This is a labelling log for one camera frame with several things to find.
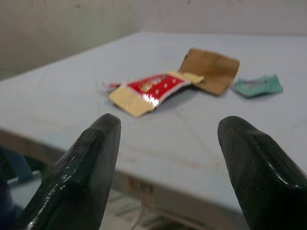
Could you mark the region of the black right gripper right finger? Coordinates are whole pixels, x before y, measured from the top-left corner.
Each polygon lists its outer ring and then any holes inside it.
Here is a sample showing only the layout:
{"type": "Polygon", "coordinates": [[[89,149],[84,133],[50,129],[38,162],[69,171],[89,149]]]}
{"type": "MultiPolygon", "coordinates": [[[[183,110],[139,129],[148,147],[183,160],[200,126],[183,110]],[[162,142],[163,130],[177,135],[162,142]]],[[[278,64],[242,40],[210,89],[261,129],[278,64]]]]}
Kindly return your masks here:
{"type": "Polygon", "coordinates": [[[251,230],[305,230],[307,175],[268,134],[243,118],[218,124],[231,185],[251,230]]]}

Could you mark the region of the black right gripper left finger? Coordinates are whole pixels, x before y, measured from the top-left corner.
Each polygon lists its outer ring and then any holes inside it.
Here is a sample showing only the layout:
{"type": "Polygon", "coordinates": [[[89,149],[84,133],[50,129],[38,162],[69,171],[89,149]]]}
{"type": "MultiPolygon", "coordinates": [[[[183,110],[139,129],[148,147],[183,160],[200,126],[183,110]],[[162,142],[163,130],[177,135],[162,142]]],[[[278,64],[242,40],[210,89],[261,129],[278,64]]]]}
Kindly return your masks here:
{"type": "Polygon", "coordinates": [[[104,114],[53,165],[14,230],[97,230],[113,182],[120,119],[104,114]]]}

